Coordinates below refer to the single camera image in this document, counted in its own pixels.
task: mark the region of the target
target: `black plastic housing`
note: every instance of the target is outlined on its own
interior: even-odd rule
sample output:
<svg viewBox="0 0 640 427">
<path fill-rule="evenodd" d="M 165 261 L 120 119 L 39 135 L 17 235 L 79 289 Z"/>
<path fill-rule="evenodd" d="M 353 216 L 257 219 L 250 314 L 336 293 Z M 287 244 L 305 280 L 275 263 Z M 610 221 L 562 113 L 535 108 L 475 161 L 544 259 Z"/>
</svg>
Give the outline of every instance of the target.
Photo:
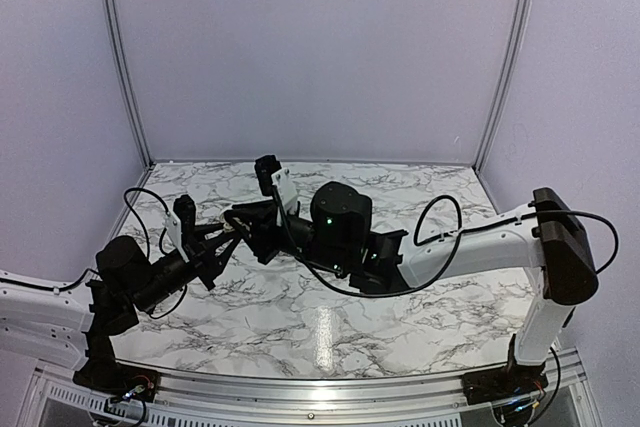
<svg viewBox="0 0 640 427">
<path fill-rule="evenodd" d="M 575 216 L 545 214 L 570 210 L 552 189 L 537 189 L 533 197 L 539 213 L 533 234 L 540 238 L 545 257 L 545 297 L 560 305 L 586 302 L 598 290 L 598 276 L 584 225 Z"/>
<path fill-rule="evenodd" d="M 182 228 L 182 243 L 193 236 L 196 229 L 196 203 L 187 194 L 173 201 L 173 212 L 178 216 Z"/>
<path fill-rule="evenodd" d="M 112 239 L 98 252 L 96 265 L 109 291 L 124 292 L 128 297 L 144 288 L 155 270 L 135 239 L 128 235 Z"/>
<path fill-rule="evenodd" d="M 254 165 L 260 192 L 265 197 L 273 196 L 273 181 L 271 176 L 282 168 L 275 155 L 265 155 L 256 160 Z"/>
<path fill-rule="evenodd" d="M 339 182 L 329 182 L 311 201 L 311 257 L 335 270 L 354 271 L 361 265 L 371 230 L 373 203 L 366 195 Z"/>
<path fill-rule="evenodd" d="M 182 260 L 177 250 L 165 255 L 153 266 L 156 270 L 153 278 L 133 294 L 136 308 L 147 314 L 153 313 L 156 305 L 198 277 L 198 271 L 192 263 Z"/>
</svg>

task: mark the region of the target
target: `wire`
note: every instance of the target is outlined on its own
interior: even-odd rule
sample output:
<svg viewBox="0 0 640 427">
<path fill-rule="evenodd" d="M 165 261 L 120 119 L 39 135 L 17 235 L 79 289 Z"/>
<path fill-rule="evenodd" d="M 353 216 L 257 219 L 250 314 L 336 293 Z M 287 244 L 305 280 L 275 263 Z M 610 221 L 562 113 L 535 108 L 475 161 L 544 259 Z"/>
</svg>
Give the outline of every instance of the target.
<svg viewBox="0 0 640 427">
<path fill-rule="evenodd" d="M 162 229 L 162 233 L 160 234 L 160 239 L 158 239 L 158 249 L 160 249 L 160 253 L 162 255 L 169 255 L 168 252 L 164 251 L 164 248 L 162 247 L 162 241 L 164 240 L 164 236 L 167 233 L 167 228 L 165 227 L 164 229 Z"/>
<path fill-rule="evenodd" d="M 17 285 L 18 287 L 27 287 L 29 289 L 33 289 L 33 290 L 41 290 L 44 292 L 55 292 L 56 290 L 60 291 L 60 292 L 67 292 L 69 290 L 73 290 L 77 287 L 79 287 L 82 282 L 84 281 L 85 277 L 87 276 L 88 273 L 94 273 L 97 275 L 100 275 L 97 271 L 93 270 L 93 269 L 85 269 L 84 272 L 82 273 L 82 275 L 80 277 L 78 277 L 76 280 L 74 280 L 72 283 L 70 283 L 69 285 L 63 285 L 63 286 L 57 286 L 57 287 L 48 287 L 46 285 L 37 285 L 37 284 L 31 284 L 29 282 L 22 282 L 20 280 L 14 280 L 14 279 L 5 279 L 4 277 L 0 277 L 0 282 L 5 283 L 5 284 L 10 284 L 10 285 Z"/>
<path fill-rule="evenodd" d="M 171 309 L 167 310 L 164 314 L 159 315 L 157 317 L 154 317 L 153 315 L 149 314 L 149 318 L 153 319 L 153 320 L 158 320 L 158 319 L 162 319 L 163 317 L 166 317 L 167 315 L 169 315 L 172 312 L 174 312 L 178 307 L 180 307 L 180 304 L 182 303 L 184 298 L 187 296 L 187 290 L 188 290 L 188 286 L 185 285 L 184 288 L 182 289 L 182 295 L 178 299 L 178 302 L 176 302 L 176 305 L 171 307 Z"/>
<path fill-rule="evenodd" d="M 153 382 L 151 382 L 151 379 L 146 375 L 138 374 L 135 377 L 133 377 L 131 380 L 134 380 L 134 379 L 144 379 L 147 381 L 147 389 L 151 390 L 153 388 Z"/>
<path fill-rule="evenodd" d="M 458 220 L 458 230 L 462 229 L 462 209 L 460 209 L 460 204 L 458 204 L 458 201 L 454 197 L 450 196 L 449 194 L 439 195 L 438 197 L 433 199 L 431 202 L 429 202 L 427 204 L 427 206 L 424 208 L 424 210 L 422 211 L 422 213 L 420 214 L 420 218 L 418 219 L 418 223 L 416 224 L 416 228 L 413 231 L 413 245 L 415 245 L 416 247 L 420 247 L 420 246 L 425 245 L 426 243 L 428 243 L 429 239 L 418 241 L 418 234 L 420 233 L 420 229 L 422 228 L 422 222 L 424 222 L 424 219 L 427 216 L 427 214 L 429 213 L 429 211 L 431 210 L 431 208 L 434 205 L 436 205 L 438 202 L 440 202 L 441 200 L 448 200 L 456 207 L 456 217 L 457 217 L 457 220 Z"/>
<path fill-rule="evenodd" d="M 402 292 L 388 293 L 388 294 L 363 294 L 361 292 L 352 292 L 352 291 L 349 291 L 349 290 L 344 290 L 344 289 L 341 289 L 339 287 L 335 287 L 330 282 L 326 281 L 324 279 L 324 277 L 322 277 L 322 275 L 320 275 L 316 271 L 316 269 L 314 267 L 312 267 L 311 265 L 309 265 L 307 263 L 306 259 L 303 257 L 302 253 L 300 252 L 300 250 L 296 246 L 295 241 L 293 240 L 293 235 L 291 234 L 291 230 L 289 228 L 289 222 L 288 222 L 288 219 L 287 219 L 287 216 L 286 216 L 286 212 L 284 210 L 284 206 L 282 205 L 282 199 L 280 198 L 280 194 L 278 193 L 277 189 L 273 189 L 273 193 L 274 193 L 274 199 L 276 201 L 276 205 L 278 206 L 278 210 L 280 212 L 280 216 L 282 217 L 282 225 L 284 226 L 285 233 L 287 234 L 288 240 L 291 243 L 291 245 L 293 246 L 293 248 L 298 252 L 298 255 L 294 256 L 294 257 L 296 258 L 296 260 L 298 262 L 300 262 L 302 265 L 304 265 L 307 268 L 307 270 L 309 270 L 309 272 L 311 272 L 311 274 L 313 274 L 313 276 L 316 279 L 318 279 L 318 281 L 320 281 L 320 283 L 322 285 L 324 285 L 329 290 L 332 290 L 332 291 L 334 291 L 334 292 L 336 292 L 338 294 L 347 295 L 349 297 L 358 297 L 358 298 L 361 298 L 361 299 L 391 299 L 391 298 L 394 298 L 394 297 L 401 297 L 403 295 L 415 294 L 416 292 L 420 292 L 421 290 L 424 290 L 427 287 L 430 287 L 435 282 L 437 282 L 440 279 L 440 277 L 442 277 L 442 275 L 445 273 L 445 271 L 451 265 L 451 262 L 453 262 L 453 258 L 455 257 L 456 253 L 458 252 L 458 247 L 460 247 L 460 240 L 462 239 L 462 236 L 458 235 L 456 237 L 456 241 L 455 241 L 455 243 L 453 245 L 453 248 L 451 249 L 451 253 L 449 254 L 449 257 L 447 257 L 447 260 L 445 261 L 445 263 L 442 266 L 442 268 L 438 271 L 438 273 L 436 275 L 434 275 L 429 281 L 425 282 L 422 285 L 414 287 L 412 289 L 403 290 Z M 452 201 L 454 207 L 456 208 L 457 216 L 460 219 L 460 221 L 462 221 L 462 209 L 460 208 L 460 204 L 453 197 L 450 197 L 448 200 Z M 427 206 L 427 207 L 431 208 L 432 206 L 433 206 L 433 202 L 430 202 L 430 206 Z"/>
<path fill-rule="evenodd" d="M 147 418 L 147 403 L 141 399 L 141 398 L 136 398 L 136 400 L 139 400 L 140 402 L 142 402 L 142 415 L 140 416 L 140 419 L 138 419 L 138 421 L 135 424 L 132 424 L 130 427 L 140 427 L 145 419 Z M 107 422 L 105 420 L 101 420 L 101 419 L 96 419 L 92 414 L 91 411 L 89 409 L 87 409 L 85 412 L 87 412 L 87 414 L 89 415 L 89 418 L 91 419 L 91 422 L 94 426 L 100 426 L 100 427 L 120 427 L 121 425 L 124 424 L 124 422 L 127 422 L 129 419 L 127 419 L 126 417 L 118 422 L 112 423 L 112 422 Z"/>
<path fill-rule="evenodd" d="M 131 427 L 140 427 L 144 423 L 145 419 L 147 418 L 147 403 L 142 399 L 138 399 L 138 400 L 142 402 L 142 415 L 140 416 L 140 420 L 138 420 L 138 422 L 133 424 Z"/>
<path fill-rule="evenodd" d="M 620 237 L 618 236 L 618 231 L 616 230 L 615 226 L 609 219 L 601 215 L 592 214 L 591 212 L 583 212 L 581 210 L 542 210 L 540 212 L 530 212 L 528 214 L 524 214 L 521 219 L 518 219 L 517 217 L 510 217 L 510 218 L 499 220 L 492 224 L 482 225 L 480 227 L 472 227 L 469 229 L 462 229 L 458 231 L 458 236 L 484 232 L 487 230 L 495 229 L 496 227 L 501 227 L 503 225 L 508 225 L 514 222 L 518 222 L 519 220 L 527 220 L 535 217 L 546 217 L 546 216 L 556 217 L 558 215 L 585 217 L 588 219 L 597 220 L 598 222 L 606 225 L 609 228 L 609 230 L 611 231 L 611 234 L 613 235 L 613 252 L 611 253 L 611 256 L 609 257 L 609 259 L 601 267 L 599 267 L 596 270 L 596 274 L 600 274 L 604 270 L 606 270 L 618 256 L 618 251 L 620 250 Z M 451 233 L 433 235 L 425 240 L 420 241 L 420 246 L 430 244 L 432 242 L 440 240 L 441 238 L 443 238 L 443 236 L 449 237 L 451 236 Z M 414 243 L 416 238 L 417 238 L 417 235 L 414 233 Z"/>
<path fill-rule="evenodd" d="M 142 217 L 138 215 L 138 212 L 136 212 L 136 209 L 133 208 L 133 205 L 131 205 L 131 203 L 129 202 L 129 199 L 127 198 L 127 195 L 129 195 L 131 192 L 141 192 L 143 194 L 150 195 L 151 197 L 153 197 L 154 199 L 156 199 L 158 202 L 162 204 L 162 207 L 164 208 L 165 213 L 169 213 L 169 206 L 164 201 L 164 199 L 160 197 L 158 194 L 156 194 L 152 190 L 145 189 L 143 187 L 131 187 L 125 190 L 124 194 L 122 194 L 125 205 L 131 211 L 134 217 L 138 219 L 138 223 L 140 223 L 140 227 L 142 227 L 142 232 L 144 233 L 144 239 L 147 243 L 147 259 L 149 259 L 149 256 L 151 255 L 151 242 L 149 241 L 149 232 L 147 231 L 147 227 L 144 225 Z"/>
<path fill-rule="evenodd" d="M 536 387 L 540 391 L 540 397 L 538 397 L 538 402 L 542 402 L 547 396 L 547 391 L 542 388 L 542 385 L 537 380 L 535 381 Z"/>
<path fill-rule="evenodd" d="M 551 394 L 551 398 L 549 399 L 549 402 L 547 402 L 547 405 L 545 405 L 542 408 L 540 413 L 531 422 L 529 422 L 529 425 L 535 424 L 538 420 L 540 420 L 540 417 L 542 417 L 544 415 L 544 413 L 547 410 L 549 410 L 549 407 L 551 407 L 551 404 L 556 399 L 556 397 L 558 395 L 558 391 L 560 390 L 560 382 L 562 380 L 562 366 L 560 365 L 560 359 L 558 358 L 558 354 L 556 354 L 555 349 L 553 347 L 549 347 L 549 349 L 551 350 L 551 353 L 553 354 L 553 358 L 556 361 L 556 367 L 558 369 L 558 380 L 556 382 L 556 387 L 553 390 L 553 393 Z"/>
</svg>

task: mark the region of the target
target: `white marble surface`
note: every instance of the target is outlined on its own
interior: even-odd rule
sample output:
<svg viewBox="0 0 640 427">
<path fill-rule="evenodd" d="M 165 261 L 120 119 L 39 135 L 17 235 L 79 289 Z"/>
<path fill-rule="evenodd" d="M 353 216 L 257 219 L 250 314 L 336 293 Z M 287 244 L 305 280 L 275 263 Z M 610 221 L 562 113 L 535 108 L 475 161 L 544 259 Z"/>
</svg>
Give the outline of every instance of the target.
<svg viewBox="0 0 640 427">
<path fill-rule="evenodd" d="M 465 222 L 494 214 L 468 168 L 286 165 L 306 218 L 313 192 L 329 180 L 373 199 L 373 230 L 378 232 L 413 232 L 422 208 L 442 193 L 461 201 Z M 167 202 L 185 192 L 191 195 L 199 223 L 216 219 L 233 203 L 262 200 L 253 163 L 158 165 L 146 187 Z M 154 260 L 162 210 L 144 195 L 136 207 L 151 231 Z M 425 229 L 454 225 L 446 203 L 432 215 Z M 133 216 L 122 233 L 142 244 Z M 328 291 L 289 257 L 260 265 L 243 244 L 216 284 L 208 292 L 198 280 L 192 282 L 183 304 L 162 320 L 140 314 L 137 327 L 113 338 L 118 357 L 189 371 L 280 378 L 398 376 L 476 367 L 506 359 L 509 338 L 522 324 L 532 295 L 524 271 L 512 269 L 440 281 L 397 299 L 355 299 Z"/>
</svg>

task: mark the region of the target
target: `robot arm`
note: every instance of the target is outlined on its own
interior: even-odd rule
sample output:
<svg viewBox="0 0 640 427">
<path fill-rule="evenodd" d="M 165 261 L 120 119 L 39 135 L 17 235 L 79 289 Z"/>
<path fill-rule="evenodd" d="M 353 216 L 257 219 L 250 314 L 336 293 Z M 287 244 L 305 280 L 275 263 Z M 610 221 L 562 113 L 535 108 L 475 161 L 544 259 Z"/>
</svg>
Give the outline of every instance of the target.
<svg viewBox="0 0 640 427">
<path fill-rule="evenodd" d="M 233 206 L 224 213 L 224 223 L 197 226 L 193 201 L 188 196 L 177 199 L 166 219 L 176 249 L 155 263 L 146 259 L 133 238 L 121 236 L 96 256 L 101 280 L 65 293 L 0 284 L 5 292 L 0 296 L 1 317 L 6 322 L 22 322 L 11 327 L 12 333 L 29 331 L 30 335 L 10 336 L 13 340 L 5 342 L 5 348 L 19 349 L 25 342 L 34 346 L 44 337 L 50 341 L 51 329 L 83 333 L 78 337 L 82 340 L 65 343 L 74 345 L 78 355 L 57 363 L 79 369 L 74 380 L 80 385 L 126 394 L 135 387 L 132 379 L 144 375 L 153 381 L 150 384 L 157 383 L 157 374 L 118 364 L 108 337 L 136 325 L 136 309 L 153 312 L 159 302 L 196 278 L 213 289 L 215 278 L 241 240 L 262 264 L 280 252 L 287 253 L 314 272 L 349 277 L 349 284 L 360 295 L 372 297 L 402 295 L 429 283 L 457 244 L 440 278 L 524 267 L 537 279 L 534 301 L 522 329 L 512 339 L 507 365 L 463 377 L 469 403 L 478 403 L 546 385 L 542 371 L 550 345 L 574 306 L 597 290 L 584 227 L 575 218 L 558 213 L 567 207 L 550 189 L 535 191 L 533 202 L 512 212 L 414 246 L 403 242 L 406 231 L 372 232 L 372 201 L 349 186 L 338 182 L 322 186 L 311 202 L 311 220 L 306 220 L 299 217 L 289 171 L 274 156 L 258 159 L 256 174 L 263 195 L 270 199 Z M 0 281 L 12 279 L 17 276 L 0 277 Z M 65 344 L 57 342 L 56 346 L 60 349 Z M 34 353 L 41 354 L 43 349 Z M 84 349 L 88 360 L 83 365 L 78 356 Z M 145 395 L 152 400 L 153 389 L 147 389 Z"/>
</svg>

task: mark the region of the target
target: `aluminum frame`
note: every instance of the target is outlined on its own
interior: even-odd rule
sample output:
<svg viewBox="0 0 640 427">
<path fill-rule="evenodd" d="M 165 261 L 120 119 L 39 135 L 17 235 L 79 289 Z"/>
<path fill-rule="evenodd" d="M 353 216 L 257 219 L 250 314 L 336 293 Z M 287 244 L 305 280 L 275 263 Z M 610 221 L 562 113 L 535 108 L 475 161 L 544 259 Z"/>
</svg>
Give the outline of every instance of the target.
<svg viewBox="0 0 640 427">
<path fill-rule="evenodd" d="M 473 170 L 475 170 L 477 174 L 482 173 L 482 169 L 487 162 L 491 146 L 493 145 L 493 141 L 498 130 L 500 118 L 504 112 L 518 53 L 522 48 L 522 41 L 524 39 L 530 9 L 531 0 L 516 1 L 513 22 L 511 24 L 511 33 L 509 34 L 509 42 L 507 44 L 507 51 L 505 53 L 500 77 L 498 79 L 498 85 L 496 86 L 496 91 L 493 96 L 491 110 L 489 111 L 489 117 L 487 118 L 487 123 L 482 134 L 482 140 L 480 141 L 476 158 L 473 162 Z"/>
<path fill-rule="evenodd" d="M 153 166 L 153 158 L 149 150 L 149 144 L 144 133 L 142 118 L 138 109 L 138 102 L 133 90 L 131 75 L 127 67 L 127 58 L 124 53 L 124 44 L 122 42 L 122 33 L 120 31 L 120 23 L 118 21 L 118 12 L 115 0 L 102 0 L 104 3 L 105 16 L 107 22 L 107 30 L 109 32 L 109 40 L 111 41 L 111 50 L 115 61 L 118 82 L 122 91 L 122 98 L 125 104 L 125 110 L 129 119 L 129 125 L 133 133 L 133 138 L 138 150 L 138 155 L 142 161 L 142 165 L 146 168 Z"/>
<path fill-rule="evenodd" d="M 593 399 L 578 352 L 567 349 L 559 353 L 559 358 L 561 387 L 571 389 L 580 426 L 601 427 L 597 412 L 593 410 Z M 455 419 L 465 411 L 491 407 L 488 403 L 466 404 L 460 380 L 463 372 L 395 378 L 295 380 L 158 370 L 161 373 L 158 393 L 155 402 L 148 406 L 148 421 L 144 425 L 186 426 L 193 422 L 195 426 L 199 422 L 202 427 L 355 424 L 400 427 L 429 425 L 434 420 Z M 557 379 L 553 358 L 547 360 L 547 374 L 548 390 L 551 390 Z M 107 394 L 74 385 L 71 376 L 68 369 L 39 362 L 18 426 L 38 425 L 49 398 L 101 412 Z"/>
</svg>

